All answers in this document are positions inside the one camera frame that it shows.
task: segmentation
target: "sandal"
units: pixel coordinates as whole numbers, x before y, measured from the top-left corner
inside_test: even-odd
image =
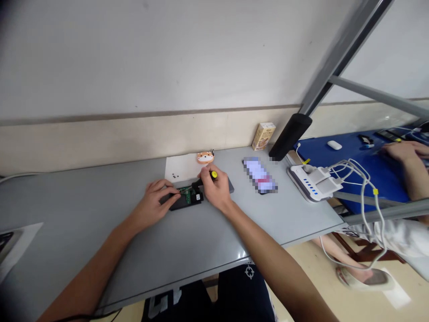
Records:
[[[358,281],[345,267],[337,267],[336,275],[342,284],[358,291],[390,291],[395,287],[392,277],[379,269],[373,269],[374,275],[364,283]]]

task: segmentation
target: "smartphone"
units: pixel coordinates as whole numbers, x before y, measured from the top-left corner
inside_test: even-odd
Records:
[[[270,176],[258,157],[245,157],[243,165],[258,193],[265,195],[277,192],[277,183]]]

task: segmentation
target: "beige wall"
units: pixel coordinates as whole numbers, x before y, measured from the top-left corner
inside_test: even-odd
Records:
[[[0,127],[0,174],[49,172],[249,146],[258,123],[280,135],[297,108]],[[416,119],[381,103],[319,107],[303,137],[399,126]]]

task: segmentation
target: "metal pole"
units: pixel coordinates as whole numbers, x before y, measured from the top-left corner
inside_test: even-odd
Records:
[[[349,201],[354,201],[357,203],[361,203],[361,196],[360,195],[356,195],[356,194],[351,194],[348,192],[341,192],[341,191],[335,191],[334,192],[334,197],[338,198],[338,199],[343,199],[343,200],[349,200]],[[364,196],[363,197],[363,203],[370,205],[370,206],[375,206],[375,199],[372,197],[367,197]],[[379,205],[380,208],[389,208],[389,207],[395,207],[395,206],[400,206],[403,205],[404,203],[400,203],[397,201],[391,201],[391,200],[386,200],[386,199],[379,199]]]
[[[390,105],[409,114],[418,116],[422,119],[427,119],[429,117],[429,110],[417,102],[413,102],[405,98],[401,98],[399,96],[395,96],[337,76],[331,76],[329,82],[342,88],[351,90],[352,92],[372,98],[378,102]]]
[[[307,91],[299,113],[310,116],[314,112],[332,87],[329,82],[331,76],[341,75],[392,3],[393,0],[367,0],[361,3]]]
[[[383,218],[385,220],[402,219],[416,216],[423,216],[429,214],[429,198],[412,201],[405,203],[401,206],[390,207],[382,210]],[[365,214],[366,221],[376,222],[380,221],[380,216],[377,211],[367,212]],[[344,221],[352,225],[363,224],[362,215],[352,215],[343,217]]]

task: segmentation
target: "gray desk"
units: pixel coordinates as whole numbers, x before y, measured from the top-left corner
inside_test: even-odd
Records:
[[[262,158],[278,193],[255,192],[242,159]],[[327,202],[304,200],[286,174],[288,161],[268,160],[250,147],[216,151],[216,165],[234,185],[232,198],[284,246],[344,226]],[[1,230],[44,222],[0,286],[19,321],[34,321],[90,260],[109,232],[133,209],[146,183],[164,177],[165,158],[41,174],[0,185]],[[207,201],[169,212],[126,250],[100,303],[109,312],[246,261],[247,251]]]

